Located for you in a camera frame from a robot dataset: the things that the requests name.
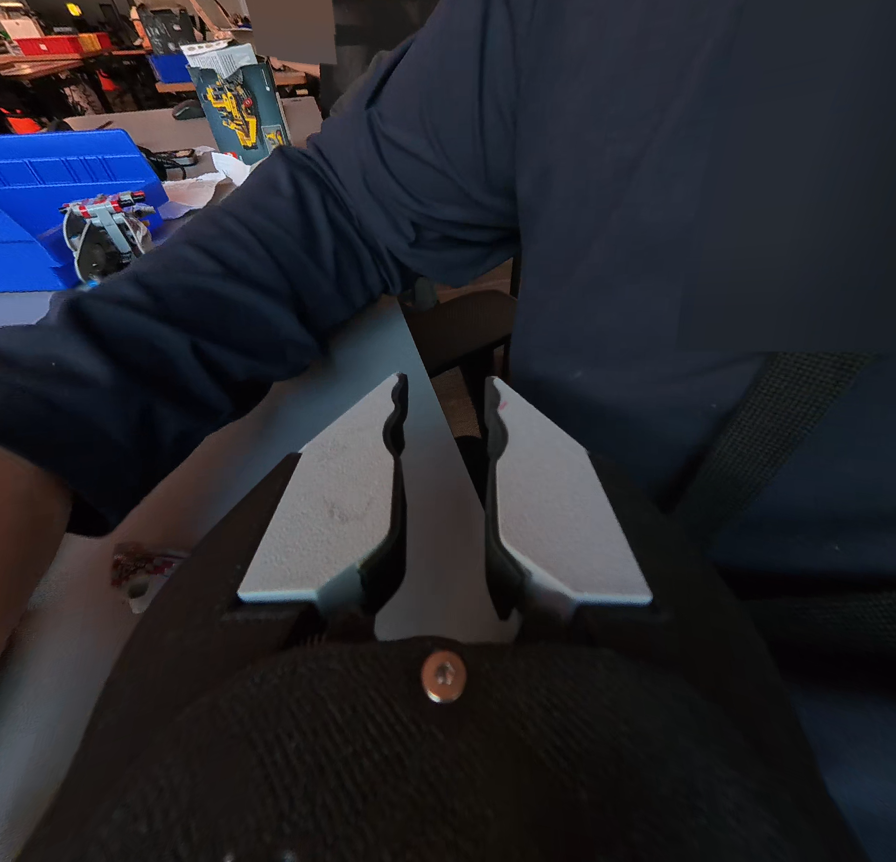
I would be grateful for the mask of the partly built grey lego model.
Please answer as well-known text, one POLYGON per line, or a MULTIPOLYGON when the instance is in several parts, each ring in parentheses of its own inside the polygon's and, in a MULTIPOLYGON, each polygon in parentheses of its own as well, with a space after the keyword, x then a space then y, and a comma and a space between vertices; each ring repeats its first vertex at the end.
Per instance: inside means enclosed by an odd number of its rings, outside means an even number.
POLYGON ((99 194, 59 208, 63 238, 80 282, 96 286, 153 248, 150 216, 156 209, 144 191, 99 194))

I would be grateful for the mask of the printed grey lego panel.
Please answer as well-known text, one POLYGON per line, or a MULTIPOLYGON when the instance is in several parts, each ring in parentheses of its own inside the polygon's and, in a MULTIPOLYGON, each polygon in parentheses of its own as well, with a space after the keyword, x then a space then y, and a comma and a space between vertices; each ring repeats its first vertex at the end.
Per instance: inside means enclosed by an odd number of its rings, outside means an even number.
POLYGON ((140 615, 189 556, 184 549, 120 542, 113 550, 110 583, 123 594, 132 612, 140 615))

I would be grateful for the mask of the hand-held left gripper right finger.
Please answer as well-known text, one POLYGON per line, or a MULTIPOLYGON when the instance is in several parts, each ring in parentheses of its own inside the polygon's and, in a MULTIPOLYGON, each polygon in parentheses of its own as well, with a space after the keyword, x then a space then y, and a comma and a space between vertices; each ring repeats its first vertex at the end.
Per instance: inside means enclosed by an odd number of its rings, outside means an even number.
POLYGON ((587 450, 501 378, 484 390, 485 566, 501 620, 642 614, 653 592, 587 450))

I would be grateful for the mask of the large blue plastic bin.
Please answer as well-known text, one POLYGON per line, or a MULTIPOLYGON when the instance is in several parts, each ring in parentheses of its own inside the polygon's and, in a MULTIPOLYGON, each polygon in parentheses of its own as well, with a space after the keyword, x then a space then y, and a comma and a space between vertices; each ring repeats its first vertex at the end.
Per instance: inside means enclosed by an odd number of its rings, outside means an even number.
POLYGON ((168 194, 123 129, 1 138, 1 210, 33 235, 62 224, 60 208, 99 194, 142 191, 160 207, 168 194))

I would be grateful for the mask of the person's right forearm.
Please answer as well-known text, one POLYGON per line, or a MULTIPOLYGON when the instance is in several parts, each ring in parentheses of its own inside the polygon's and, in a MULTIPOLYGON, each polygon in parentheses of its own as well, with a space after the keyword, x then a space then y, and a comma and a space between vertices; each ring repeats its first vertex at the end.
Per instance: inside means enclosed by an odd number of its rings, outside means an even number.
POLYGON ((311 152, 287 147, 137 264, 4 327, 2 647, 66 532, 109 532, 409 280, 311 152))

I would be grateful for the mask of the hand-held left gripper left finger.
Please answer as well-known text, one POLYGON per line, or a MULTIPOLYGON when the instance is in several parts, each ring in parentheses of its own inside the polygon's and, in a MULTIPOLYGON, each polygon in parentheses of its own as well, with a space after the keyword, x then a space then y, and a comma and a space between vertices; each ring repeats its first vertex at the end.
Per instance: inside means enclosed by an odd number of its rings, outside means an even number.
POLYGON ((238 588, 247 605, 374 616, 405 574, 408 378, 389 375, 299 452, 238 588))

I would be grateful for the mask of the red plastic bin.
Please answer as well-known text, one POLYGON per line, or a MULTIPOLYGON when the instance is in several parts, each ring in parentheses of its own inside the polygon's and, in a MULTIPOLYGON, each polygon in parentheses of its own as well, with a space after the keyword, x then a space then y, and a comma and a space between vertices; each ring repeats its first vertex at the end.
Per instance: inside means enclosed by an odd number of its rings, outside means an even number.
POLYGON ((103 32, 19 37, 13 41, 21 54, 27 57, 84 56, 113 49, 109 35, 103 32))

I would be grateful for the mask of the white crumpled paper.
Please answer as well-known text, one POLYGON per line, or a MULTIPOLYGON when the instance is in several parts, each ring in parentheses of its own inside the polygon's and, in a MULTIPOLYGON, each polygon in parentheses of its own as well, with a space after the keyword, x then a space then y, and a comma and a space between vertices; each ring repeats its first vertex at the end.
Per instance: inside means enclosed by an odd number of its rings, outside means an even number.
POLYGON ((233 153, 221 153, 210 146, 196 148, 199 164, 210 166, 209 172, 194 177, 163 182, 168 201, 159 207, 164 221, 173 221, 206 207, 219 189, 241 186, 252 173, 253 167, 233 153))

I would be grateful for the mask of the lego set box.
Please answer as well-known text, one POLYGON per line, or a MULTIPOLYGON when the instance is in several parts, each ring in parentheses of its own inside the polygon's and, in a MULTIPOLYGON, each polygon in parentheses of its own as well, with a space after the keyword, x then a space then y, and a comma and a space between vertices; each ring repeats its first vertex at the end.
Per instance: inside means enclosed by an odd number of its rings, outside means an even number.
POLYGON ((253 166, 291 144, 272 69, 250 43, 220 40, 181 50, 218 151, 253 166))

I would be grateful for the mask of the black office chair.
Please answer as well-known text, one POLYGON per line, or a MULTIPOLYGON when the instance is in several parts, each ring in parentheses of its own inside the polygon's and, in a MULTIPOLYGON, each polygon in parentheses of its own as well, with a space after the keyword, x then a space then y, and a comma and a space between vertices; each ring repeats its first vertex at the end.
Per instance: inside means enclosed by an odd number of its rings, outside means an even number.
MULTIPOLYGON (((427 374, 459 368, 480 429, 484 383, 494 351, 509 345, 517 299, 497 290, 464 294, 430 308, 401 304, 427 374)), ((778 475, 835 403, 874 360, 858 353, 771 353, 674 509, 701 549, 733 524, 778 475)), ((759 582, 766 595, 746 600, 760 635, 795 661, 846 666, 893 665, 894 582, 778 578, 759 582)))

